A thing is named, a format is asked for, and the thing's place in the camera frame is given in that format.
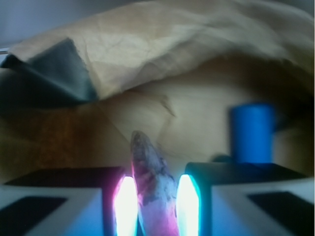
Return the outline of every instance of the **cyan light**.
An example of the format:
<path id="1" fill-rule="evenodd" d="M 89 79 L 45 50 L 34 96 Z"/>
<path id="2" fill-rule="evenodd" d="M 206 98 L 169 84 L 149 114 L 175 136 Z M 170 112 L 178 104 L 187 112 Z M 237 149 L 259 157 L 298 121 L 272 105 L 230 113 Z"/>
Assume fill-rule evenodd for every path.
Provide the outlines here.
<path id="1" fill-rule="evenodd" d="M 182 175 L 177 190 L 176 214 L 180 236 L 198 236 L 200 219 L 200 190 L 194 178 Z"/>
<path id="2" fill-rule="evenodd" d="M 138 199 L 134 179 L 124 177 L 114 196 L 117 236 L 135 236 L 137 231 Z"/>

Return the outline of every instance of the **blue cup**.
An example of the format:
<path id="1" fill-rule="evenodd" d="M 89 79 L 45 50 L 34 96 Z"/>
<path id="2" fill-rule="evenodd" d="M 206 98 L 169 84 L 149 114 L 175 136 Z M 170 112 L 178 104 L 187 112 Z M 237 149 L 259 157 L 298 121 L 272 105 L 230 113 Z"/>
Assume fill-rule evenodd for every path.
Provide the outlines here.
<path id="1" fill-rule="evenodd" d="M 231 110 L 232 157 L 237 163 L 271 163 L 274 109 L 252 103 Z"/>

